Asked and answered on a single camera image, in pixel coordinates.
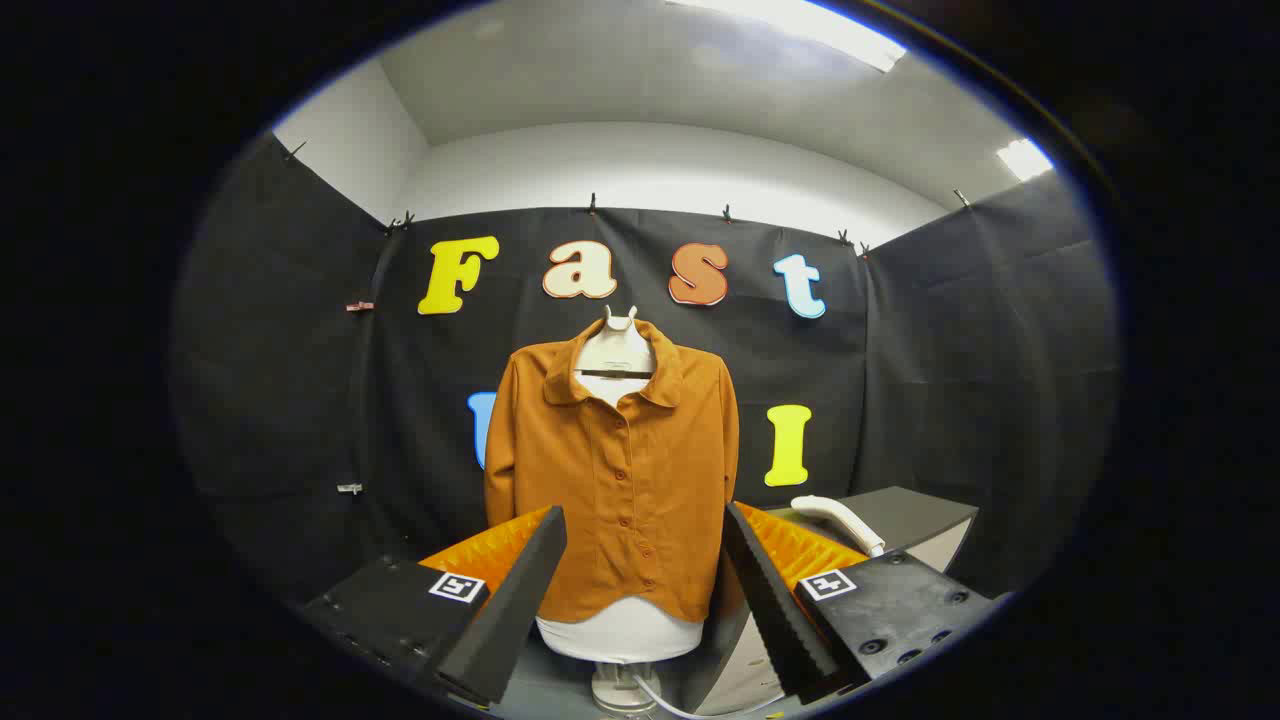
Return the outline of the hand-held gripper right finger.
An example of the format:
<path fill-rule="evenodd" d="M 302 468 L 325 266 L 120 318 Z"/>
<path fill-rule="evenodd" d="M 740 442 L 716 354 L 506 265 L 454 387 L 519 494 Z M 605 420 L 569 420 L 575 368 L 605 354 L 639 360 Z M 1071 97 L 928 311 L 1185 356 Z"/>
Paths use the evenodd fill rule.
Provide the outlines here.
<path fill-rule="evenodd" d="M 906 551 L 868 556 L 737 501 L 722 546 L 783 693 L 804 705 L 923 664 L 998 606 Z"/>

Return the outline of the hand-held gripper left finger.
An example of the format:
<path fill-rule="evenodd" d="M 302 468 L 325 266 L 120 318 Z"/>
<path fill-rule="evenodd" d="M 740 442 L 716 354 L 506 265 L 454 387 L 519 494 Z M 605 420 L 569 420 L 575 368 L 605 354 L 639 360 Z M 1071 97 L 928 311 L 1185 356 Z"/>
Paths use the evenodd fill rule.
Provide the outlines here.
<path fill-rule="evenodd" d="M 502 700 L 562 553 L 553 505 L 430 557 L 383 555 L 303 603 L 340 648 L 428 697 Z"/>

